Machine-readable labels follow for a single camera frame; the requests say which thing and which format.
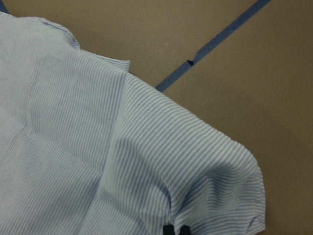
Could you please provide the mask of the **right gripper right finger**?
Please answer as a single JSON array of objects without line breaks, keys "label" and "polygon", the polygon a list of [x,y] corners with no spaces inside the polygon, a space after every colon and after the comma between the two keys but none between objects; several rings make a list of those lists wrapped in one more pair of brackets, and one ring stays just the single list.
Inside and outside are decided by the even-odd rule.
[{"label": "right gripper right finger", "polygon": [[179,235],[191,235],[191,229],[187,225],[183,225],[180,228]]}]

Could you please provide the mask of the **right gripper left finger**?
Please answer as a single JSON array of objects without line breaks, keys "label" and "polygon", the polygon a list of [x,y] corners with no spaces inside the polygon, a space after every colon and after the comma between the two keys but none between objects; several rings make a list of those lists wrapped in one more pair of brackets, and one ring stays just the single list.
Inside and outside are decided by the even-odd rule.
[{"label": "right gripper left finger", "polygon": [[172,224],[164,225],[162,231],[163,235],[175,235],[175,229]]}]

